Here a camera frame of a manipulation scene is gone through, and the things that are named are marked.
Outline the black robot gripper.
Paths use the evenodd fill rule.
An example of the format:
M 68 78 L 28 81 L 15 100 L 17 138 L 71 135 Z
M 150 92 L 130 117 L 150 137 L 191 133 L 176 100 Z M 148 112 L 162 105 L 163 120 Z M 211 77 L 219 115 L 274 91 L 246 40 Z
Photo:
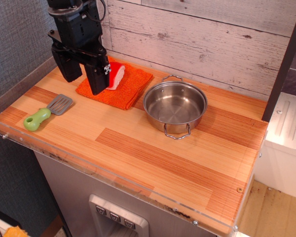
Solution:
M 87 79 L 93 95 L 105 90 L 110 83 L 111 65 L 102 46 L 101 22 L 95 0 L 49 0 L 48 13 L 56 30 L 52 38 L 52 55 L 64 79 L 72 82 L 82 76 L 80 64 L 85 64 Z

